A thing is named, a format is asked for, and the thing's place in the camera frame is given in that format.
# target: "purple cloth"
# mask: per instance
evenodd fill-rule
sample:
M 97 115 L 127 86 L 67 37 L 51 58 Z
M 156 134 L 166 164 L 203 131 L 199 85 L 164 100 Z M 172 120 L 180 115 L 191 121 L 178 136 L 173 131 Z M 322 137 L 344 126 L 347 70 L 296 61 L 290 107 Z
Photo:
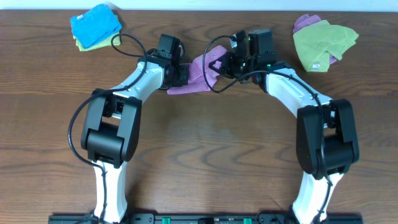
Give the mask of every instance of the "purple cloth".
M 321 20 L 322 19 L 318 15 L 310 16 L 308 14 L 304 14 L 304 15 L 300 16 L 294 23 L 293 34 L 298 32 L 300 29 L 303 29 L 304 27 L 310 26 L 310 25 L 317 23 Z M 337 62 L 337 58 L 330 55 L 329 64 L 333 64 L 335 62 Z
M 210 86 L 214 86 L 217 82 L 217 76 L 219 75 L 211 68 L 209 68 L 209 63 L 218 59 L 222 55 L 226 53 L 226 49 L 219 45 L 213 48 L 211 51 L 206 53 L 205 58 L 205 72 L 206 78 Z M 196 93 L 200 91 L 210 91 L 210 88 L 207 86 L 205 82 L 205 77 L 203 76 L 202 69 L 202 60 L 203 55 L 195 58 L 193 62 L 189 66 L 189 74 L 188 74 L 188 85 L 181 87 L 172 87 L 167 90 L 167 94 L 176 95 L 176 94 L 184 94 L 184 93 Z M 216 62 L 214 67 L 219 68 L 221 66 L 221 62 Z

